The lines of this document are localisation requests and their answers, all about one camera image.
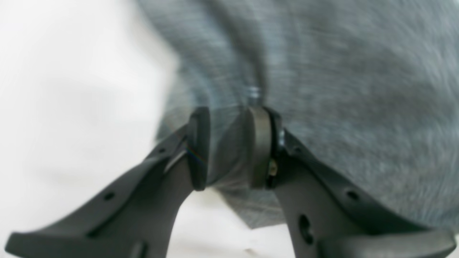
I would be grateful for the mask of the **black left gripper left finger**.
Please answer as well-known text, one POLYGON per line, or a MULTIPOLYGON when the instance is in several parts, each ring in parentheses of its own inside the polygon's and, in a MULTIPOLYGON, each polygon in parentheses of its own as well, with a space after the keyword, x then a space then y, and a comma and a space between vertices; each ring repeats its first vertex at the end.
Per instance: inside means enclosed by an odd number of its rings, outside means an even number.
POLYGON ((21 258, 164 258, 178 210, 207 184, 210 112, 189 122, 90 201, 41 230, 12 233, 21 258))

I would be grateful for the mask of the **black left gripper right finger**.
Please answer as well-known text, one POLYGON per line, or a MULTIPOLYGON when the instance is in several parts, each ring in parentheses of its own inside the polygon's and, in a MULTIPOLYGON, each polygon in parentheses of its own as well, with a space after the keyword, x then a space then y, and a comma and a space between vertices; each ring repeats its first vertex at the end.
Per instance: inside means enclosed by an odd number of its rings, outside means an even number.
POLYGON ((446 258, 457 242, 450 230, 405 219, 320 162, 280 116, 262 107, 245 112, 248 182, 274 192, 297 258, 446 258))

